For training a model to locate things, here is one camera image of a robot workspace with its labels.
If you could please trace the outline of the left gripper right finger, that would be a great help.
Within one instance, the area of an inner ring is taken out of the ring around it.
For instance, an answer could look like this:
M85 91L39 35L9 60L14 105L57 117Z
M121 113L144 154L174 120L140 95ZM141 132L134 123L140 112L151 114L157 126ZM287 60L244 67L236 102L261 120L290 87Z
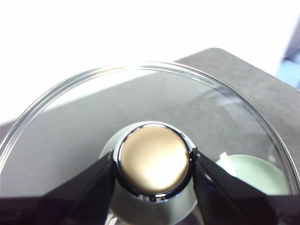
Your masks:
M206 225L298 225L299 195L267 195L194 151L194 191Z

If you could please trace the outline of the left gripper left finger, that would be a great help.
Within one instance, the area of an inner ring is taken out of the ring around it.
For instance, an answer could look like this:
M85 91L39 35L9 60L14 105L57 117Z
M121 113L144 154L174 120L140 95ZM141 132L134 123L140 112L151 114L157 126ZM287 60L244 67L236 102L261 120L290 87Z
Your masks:
M0 200L2 225L103 225L114 192L110 153L42 196Z

